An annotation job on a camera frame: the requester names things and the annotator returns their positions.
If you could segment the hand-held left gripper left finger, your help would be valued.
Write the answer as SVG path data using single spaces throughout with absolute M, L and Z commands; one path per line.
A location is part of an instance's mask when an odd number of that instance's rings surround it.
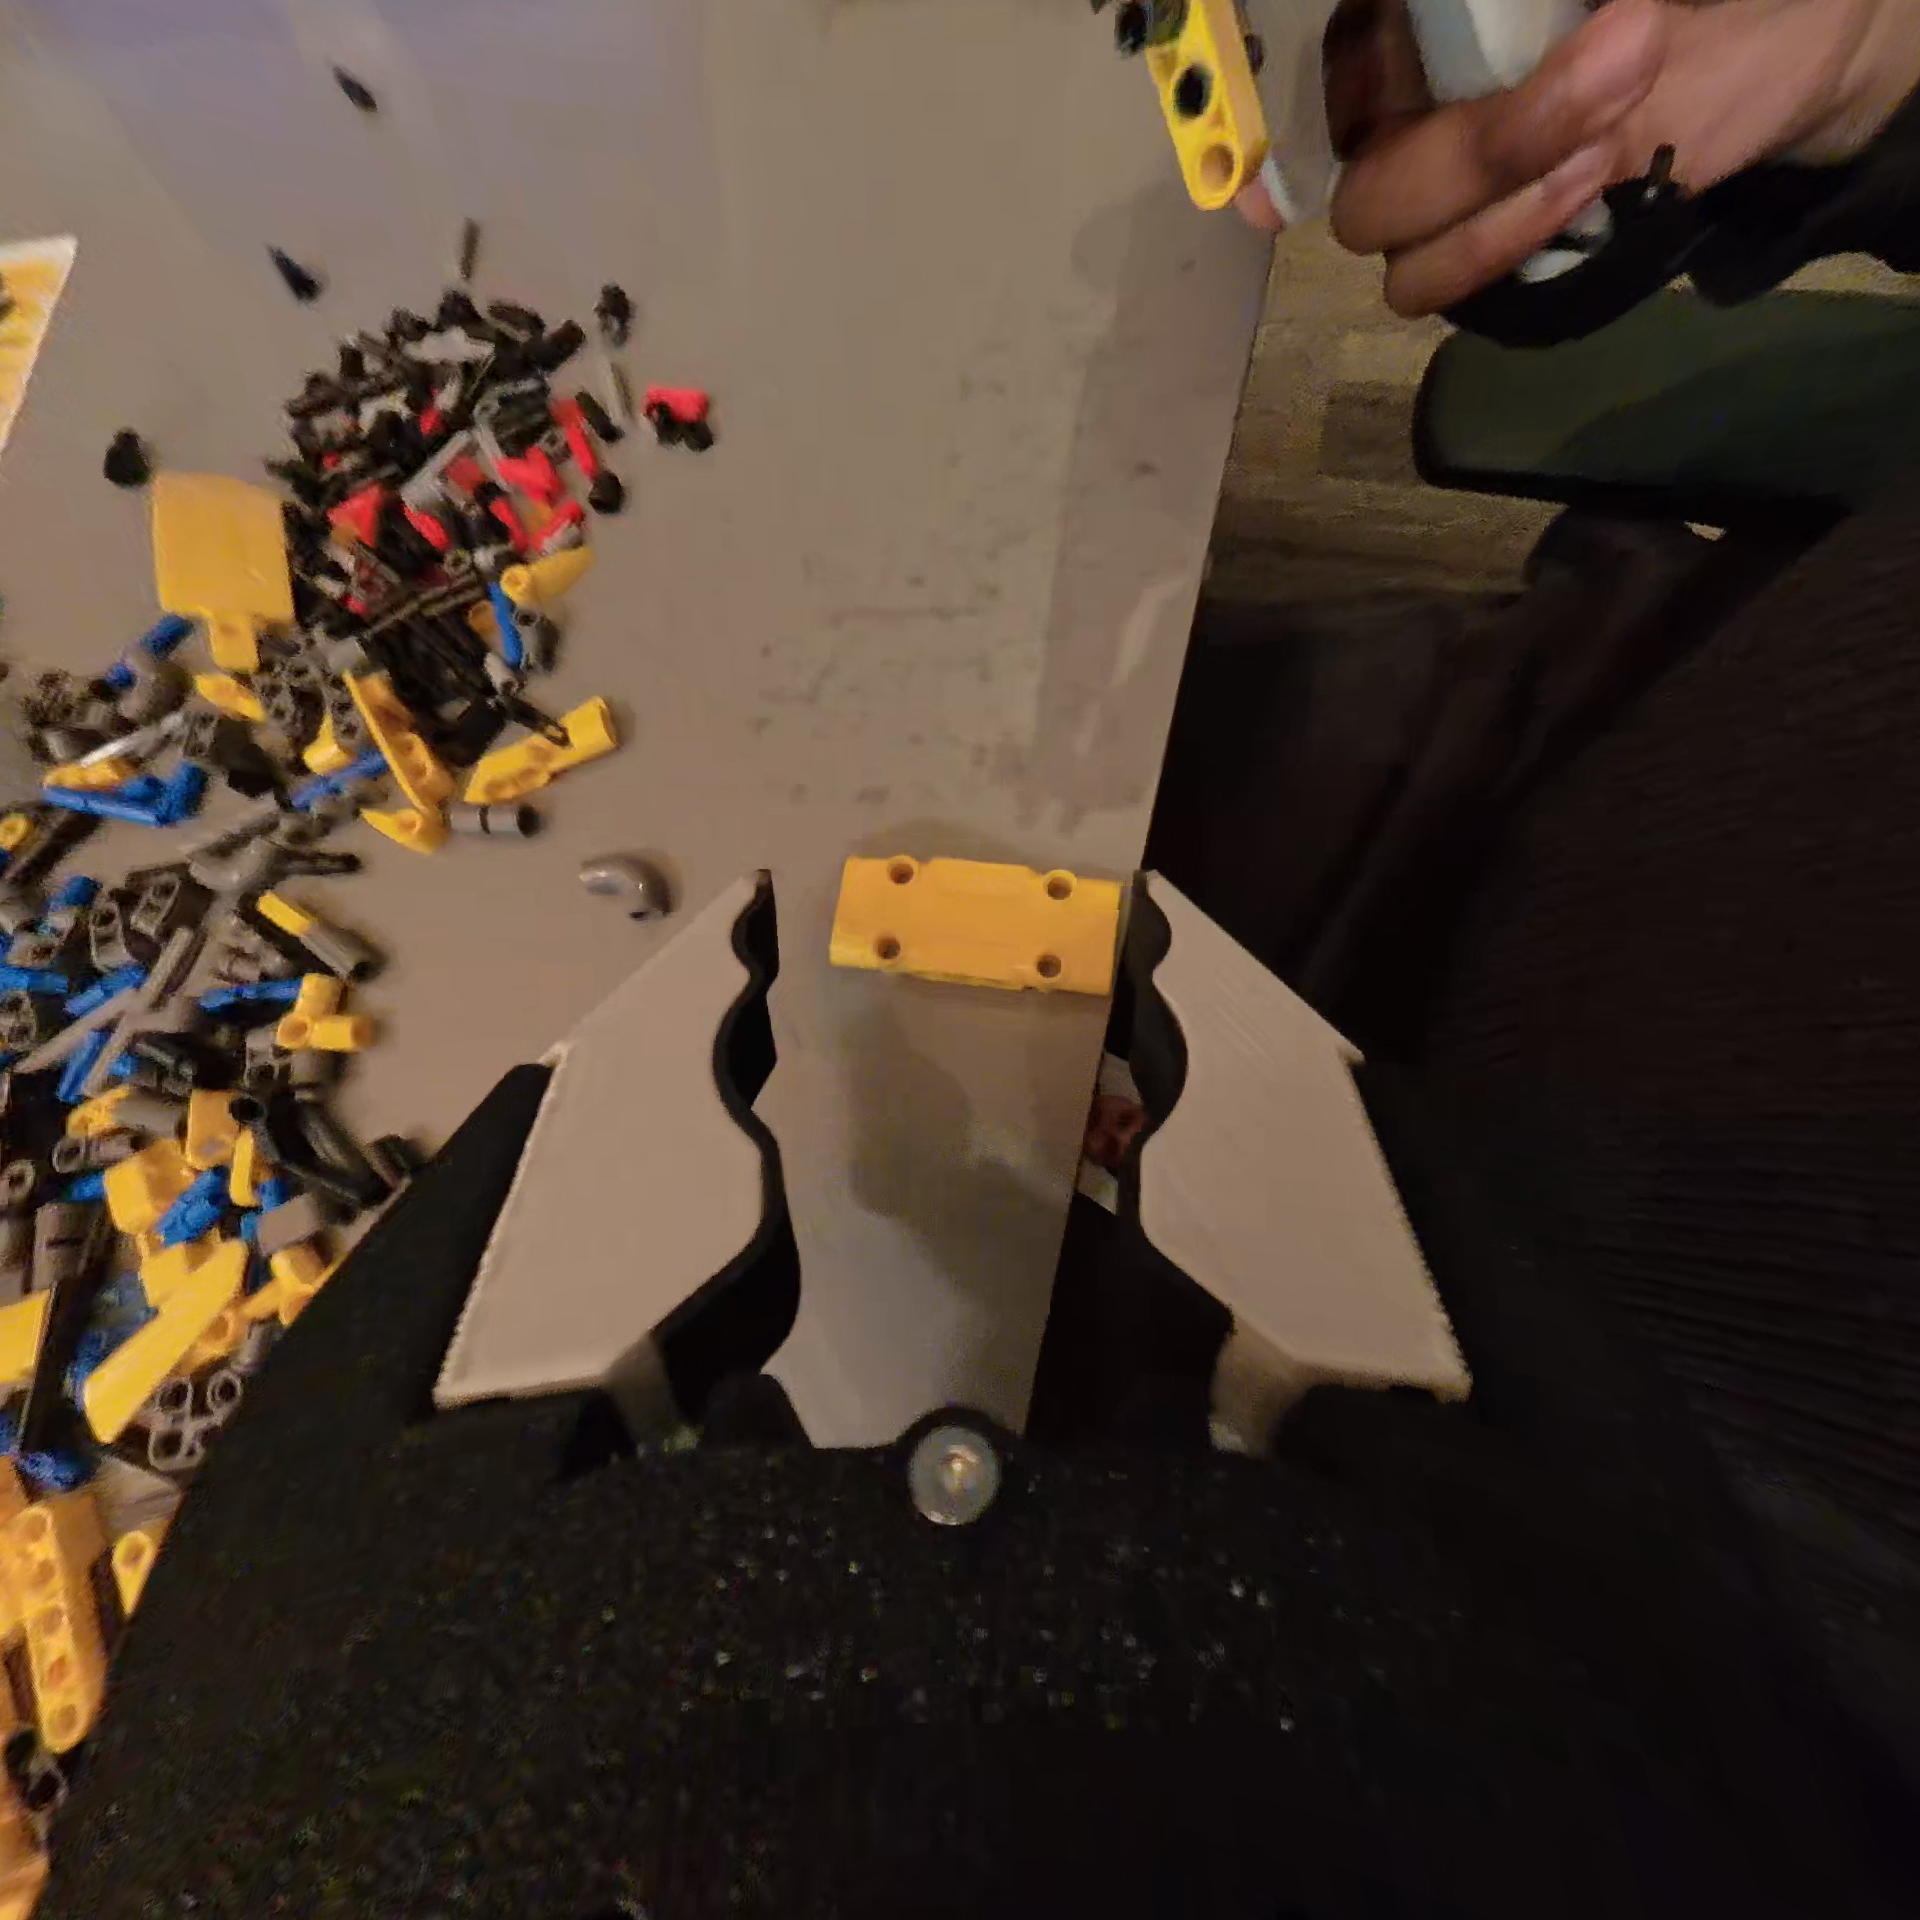
M 751 867 L 548 1049 L 440 1409 L 602 1394 L 651 1443 L 781 1350 L 800 1250 L 757 1113 L 777 973 L 777 889 Z

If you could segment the person's right forearm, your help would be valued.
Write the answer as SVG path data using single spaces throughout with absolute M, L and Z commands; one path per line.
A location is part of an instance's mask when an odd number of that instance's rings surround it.
M 1834 166 L 1751 166 L 1710 189 L 1701 216 L 1685 273 L 1718 306 L 1762 297 L 1837 254 L 1867 254 L 1915 277 L 1917 122 L 1898 117 Z

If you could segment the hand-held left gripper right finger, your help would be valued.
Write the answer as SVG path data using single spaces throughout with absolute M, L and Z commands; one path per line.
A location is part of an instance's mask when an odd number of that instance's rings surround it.
M 1125 920 L 1144 1242 L 1228 1316 L 1208 1439 L 1265 1453 L 1315 1389 L 1465 1402 L 1475 1376 L 1357 1087 L 1362 1053 L 1172 879 Z

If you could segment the person's right hand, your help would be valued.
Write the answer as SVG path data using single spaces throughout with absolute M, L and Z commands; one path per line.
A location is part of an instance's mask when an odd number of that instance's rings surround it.
M 1602 2 L 1524 82 L 1431 96 L 1402 2 L 1337 14 L 1332 237 L 1395 314 L 1514 273 L 1671 150 L 1702 190 L 1767 159 L 1852 159 L 1917 89 L 1915 2 Z

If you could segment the pile of yellow blue bricks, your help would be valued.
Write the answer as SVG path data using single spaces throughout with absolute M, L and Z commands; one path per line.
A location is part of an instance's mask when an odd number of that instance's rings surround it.
M 605 756 L 600 703 L 520 699 L 517 652 L 422 682 L 268 634 L 187 670 L 170 614 L 94 676 L 14 689 L 34 787 L 4 806 L 4 1913 L 51 1826 L 180 1486 L 251 1376 L 422 1166 L 338 1107 L 384 950 L 290 892 L 407 852 L 531 836 Z

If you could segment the pile of black red pins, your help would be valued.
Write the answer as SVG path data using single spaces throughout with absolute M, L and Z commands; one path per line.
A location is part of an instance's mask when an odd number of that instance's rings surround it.
M 284 494 L 294 620 L 312 642 L 384 670 L 431 723 L 524 713 L 560 640 L 564 563 L 588 563 L 637 492 L 637 439 L 702 453 L 715 399 L 637 386 L 637 297 L 605 279 L 585 316 L 481 297 L 352 327 L 284 403 Z

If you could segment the yellow rectangular panel brick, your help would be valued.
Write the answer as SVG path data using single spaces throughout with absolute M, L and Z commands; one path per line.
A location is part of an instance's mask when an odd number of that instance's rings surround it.
M 850 857 L 828 963 L 997 990 L 1110 996 L 1118 879 L 965 857 Z

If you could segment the large yellow panel brick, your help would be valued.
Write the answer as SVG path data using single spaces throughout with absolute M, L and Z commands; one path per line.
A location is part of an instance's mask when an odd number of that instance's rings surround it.
M 255 674 L 262 634 L 294 623 L 281 497 L 178 467 L 148 484 L 158 607 L 201 623 L 218 670 Z

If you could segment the yellow beam with black pins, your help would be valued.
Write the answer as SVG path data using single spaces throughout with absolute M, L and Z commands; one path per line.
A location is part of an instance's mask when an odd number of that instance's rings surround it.
M 1180 180 L 1200 212 L 1221 212 L 1261 173 L 1262 59 L 1244 2 L 1114 2 L 1118 50 L 1157 93 Z

